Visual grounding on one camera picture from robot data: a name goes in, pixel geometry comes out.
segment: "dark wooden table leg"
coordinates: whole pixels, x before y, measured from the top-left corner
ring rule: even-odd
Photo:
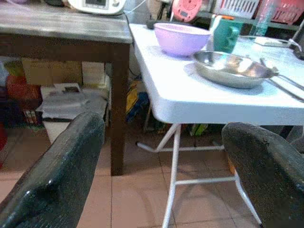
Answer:
[[[129,76],[129,46],[123,56],[112,63],[112,109],[111,109],[111,176],[123,174],[125,110]]]

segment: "green container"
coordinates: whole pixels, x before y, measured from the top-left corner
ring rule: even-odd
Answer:
[[[218,27],[214,31],[214,50],[232,53],[242,27],[243,23],[241,22],[221,19]]]

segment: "wooden tabletop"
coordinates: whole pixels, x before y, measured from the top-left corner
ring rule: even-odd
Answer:
[[[86,14],[36,0],[21,7],[1,1],[0,33],[132,43],[125,15],[105,17]]]

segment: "wooden table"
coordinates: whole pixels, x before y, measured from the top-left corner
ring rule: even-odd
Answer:
[[[0,56],[112,63],[111,175],[122,175],[132,43],[125,15],[102,17],[39,1],[0,2]]]

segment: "plastic bowl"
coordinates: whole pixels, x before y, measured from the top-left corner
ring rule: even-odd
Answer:
[[[163,51],[175,56],[190,56],[201,50],[211,33],[193,26],[156,23],[155,35]]]

